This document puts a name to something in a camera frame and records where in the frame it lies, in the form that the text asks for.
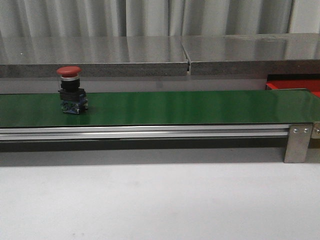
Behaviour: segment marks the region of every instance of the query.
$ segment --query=red object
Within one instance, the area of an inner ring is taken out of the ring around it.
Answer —
[[[314,95],[320,97],[319,80],[273,80],[266,85],[271,89],[308,89]]]
[[[81,72],[81,68],[78,66],[64,66],[60,67],[56,72],[63,78],[73,78],[78,76],[78,73]]]

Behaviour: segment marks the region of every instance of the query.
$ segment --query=metal bracket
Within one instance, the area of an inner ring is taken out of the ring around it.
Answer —
[[[285,163],[304,163],[313,132],[312,124],[295,124],[289,129],[289,139],[286,146]]]
[[[311,138],[312,139],[320,139],[320,122],[316,122],[313,125]]]

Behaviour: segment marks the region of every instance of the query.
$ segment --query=white floor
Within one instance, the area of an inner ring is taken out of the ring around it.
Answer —
[[[308,155],[284,164],[278,148],[2,152],[112,164],[0,167],[0,239],[319,240],[320,151]],[[123,164],[140,159],[156,164]]]

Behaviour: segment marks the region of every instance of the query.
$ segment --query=curtain fold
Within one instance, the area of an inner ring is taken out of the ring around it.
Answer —
[[[319,33],[320,0],[0,0],[2,37]]]

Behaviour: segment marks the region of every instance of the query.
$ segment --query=green conveyor belt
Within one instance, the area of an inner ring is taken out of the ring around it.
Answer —
[[[306,90],[88,93],[89,110],[63,113],[59,94],[0,95],[0,127],[289,124],[320,122]]]

